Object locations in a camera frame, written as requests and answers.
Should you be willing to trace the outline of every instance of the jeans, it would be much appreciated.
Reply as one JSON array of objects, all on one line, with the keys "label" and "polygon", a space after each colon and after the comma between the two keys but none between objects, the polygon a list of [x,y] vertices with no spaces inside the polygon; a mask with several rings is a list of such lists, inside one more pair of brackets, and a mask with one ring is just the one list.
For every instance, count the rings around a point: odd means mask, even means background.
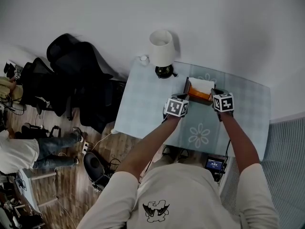
[{"label": "jeans", "polygon": [[71,147],[79,142],[81,137],[77,132],[70,133],[65,137],[51,137],[37,139],[39,156],[34,162],[34,169],[56,168],[76,165],[76,159],[68,156],[57,156],[62,148]]}]

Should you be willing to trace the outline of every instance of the white tissue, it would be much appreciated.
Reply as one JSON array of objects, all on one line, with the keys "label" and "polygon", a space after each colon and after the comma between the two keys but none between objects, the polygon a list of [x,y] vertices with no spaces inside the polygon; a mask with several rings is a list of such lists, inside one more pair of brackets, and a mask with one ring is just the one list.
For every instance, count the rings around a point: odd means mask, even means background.
[{"label": "white tissue", "polygon": [[189,78],[189,81],[192,84],[192,88],[204,94],[211,94],[211,89],[214,88],[215,85],[214,82],[196,79],[192,77]]}]

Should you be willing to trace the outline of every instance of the white t-shirt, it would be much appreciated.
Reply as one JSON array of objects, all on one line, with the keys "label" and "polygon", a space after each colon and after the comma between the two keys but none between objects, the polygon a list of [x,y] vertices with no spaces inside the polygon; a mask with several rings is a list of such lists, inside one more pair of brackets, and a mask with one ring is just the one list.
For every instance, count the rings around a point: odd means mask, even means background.
[{"label": "white t-shirt", "polygon": [[117,172],[78,229],[237,229],[278,228],[278,216],[260,164],[240,175],[237,191],[240,216],[221,204],[211,173],[198,166],[156,167],[138,180]]},{"label": "white t-shirt", "polygon": [[9,132],[0,132],[0,171],[8,174],[32,168],[39,155],[36,139],[9,139]]}]

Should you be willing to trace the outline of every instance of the flower pattern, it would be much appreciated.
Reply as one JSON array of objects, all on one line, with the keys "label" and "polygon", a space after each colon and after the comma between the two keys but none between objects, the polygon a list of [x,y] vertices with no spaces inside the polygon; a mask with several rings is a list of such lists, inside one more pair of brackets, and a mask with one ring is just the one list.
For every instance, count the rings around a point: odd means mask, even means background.
[{"label": "flower pattern", "polygon": [[208,144],[209,139],[205,136],[210,134],[209,129],[203,129],[203,124],[199,123],[198,130],[194,127],[190,128],[190,132],[193,134],[189,137],[189,143],[195,142],[196,148],[200,148],[201,143]]},{"label": "flower pattern", "polygon": [[199,76],[198,79],[201,79],[201,80],[206,80],[206,81],[211,81],[211,82],[214,82],[216,84],[217,80],[215,78],[211,79],[211,76],[209,73],[206,73],[205,76]]}]

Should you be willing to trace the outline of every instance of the small screen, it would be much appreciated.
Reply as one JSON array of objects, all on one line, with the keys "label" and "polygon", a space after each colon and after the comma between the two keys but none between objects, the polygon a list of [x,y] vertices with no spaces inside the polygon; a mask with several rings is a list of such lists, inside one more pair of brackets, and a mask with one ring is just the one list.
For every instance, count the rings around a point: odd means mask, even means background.
[{"label": "small screen", "polygon": [[214,170],[221,170],[222,165],[223,165],[223,163],[220,161],[208,159],[208,162],[206,163],[206,168],[214,169]]}]

